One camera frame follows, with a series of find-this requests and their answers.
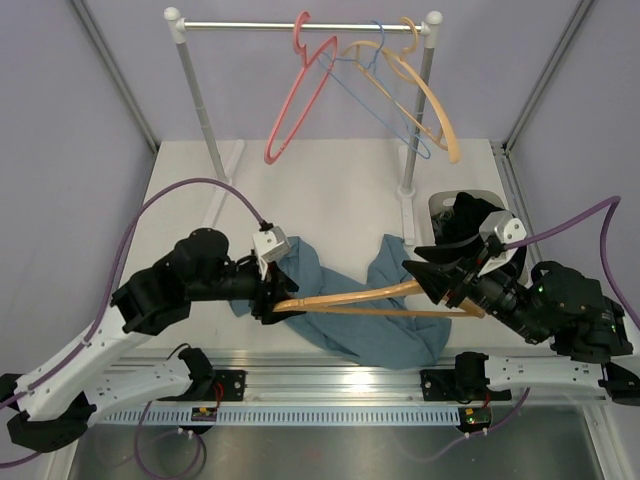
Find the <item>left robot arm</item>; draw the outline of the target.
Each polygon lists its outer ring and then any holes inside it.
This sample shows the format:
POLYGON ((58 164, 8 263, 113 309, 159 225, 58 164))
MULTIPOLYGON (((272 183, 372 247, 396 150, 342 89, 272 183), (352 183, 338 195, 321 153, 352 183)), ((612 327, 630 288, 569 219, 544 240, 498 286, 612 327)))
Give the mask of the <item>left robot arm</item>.
POLYGON ((176 243, 151 267, 135 273, 111 296, 96 323, 28 374, 1 377, 1 403, 15 410, 6 427, 13 444, 37 453, 59 450, 103 418, 155 400, 201 400, 216 373, 204 352, 189 347, 158 365, 119 378, 106 369, 124 354, 189 318, 195 302, 246 301, 263 324, 297 285, 278 261, 291 250, 282 230, 253 236, 251 253, 238 260, 220 231, 201 228, 176 243))

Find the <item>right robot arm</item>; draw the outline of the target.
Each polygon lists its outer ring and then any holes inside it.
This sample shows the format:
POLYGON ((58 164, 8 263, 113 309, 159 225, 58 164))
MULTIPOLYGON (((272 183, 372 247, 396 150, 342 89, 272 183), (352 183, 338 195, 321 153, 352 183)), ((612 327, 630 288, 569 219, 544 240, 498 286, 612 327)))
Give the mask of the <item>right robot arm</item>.
POLYGON ((550 369, 527 372, 525 363, 463 352, 439 390, 471 401, 493 398, 517 384, 560 384, 602 390, 617 404, 638 405, 639 375, 616 361, 634 352, 623 307, 603 294, 598 281, 555 261, 537 263, 531 285, 524 286, 519 281, 526 259, 523 247, 505 265, 490 270, 490 261, 504 250, 496 240, 474 237, 418 247, 416 259, 402 266, 432 302, 455 309, 470 301, 526 343, 549 342, 559 359, 550 369))

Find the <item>brown wooden hanger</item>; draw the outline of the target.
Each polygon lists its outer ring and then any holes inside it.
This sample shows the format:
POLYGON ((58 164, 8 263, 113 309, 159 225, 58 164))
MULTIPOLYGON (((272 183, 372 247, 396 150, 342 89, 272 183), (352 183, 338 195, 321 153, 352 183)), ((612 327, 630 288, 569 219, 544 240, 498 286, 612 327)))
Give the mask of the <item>brown wooden hanger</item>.
POLYGON ((413 316, 421 318, 444 317, 443 311, 436 310, 398 310, 356 307, 366 302, 391 300, 400 297, 423 294, 416 280, 403 282, 379 289, 349 292, 334 295, 307 298, 292 298, 278 302, 272 308, 273 313, 314 312, 341 315, 375 315, 375 316, 413 316))

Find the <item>blue-grey t shirt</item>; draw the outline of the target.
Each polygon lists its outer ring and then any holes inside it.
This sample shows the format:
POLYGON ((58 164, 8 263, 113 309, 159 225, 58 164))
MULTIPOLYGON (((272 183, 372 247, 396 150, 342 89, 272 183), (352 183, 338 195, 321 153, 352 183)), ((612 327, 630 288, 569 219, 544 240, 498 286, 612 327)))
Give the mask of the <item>blue-grey t shirt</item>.
MULTIPOLYGON (((403 240, 385 234, 361 283, 324 267, 316 250, 298 236, 289 239, 290 253, 279 268, 298 286, 303 297, 364 291, 402 283, 411 276, 402 267, 409 258, 403 240)), ((309 312, 282 322, 314 346, 359 365, 401 370, 438 363, 450 336, 446 317, 385 314, 346 315, 309 312)))

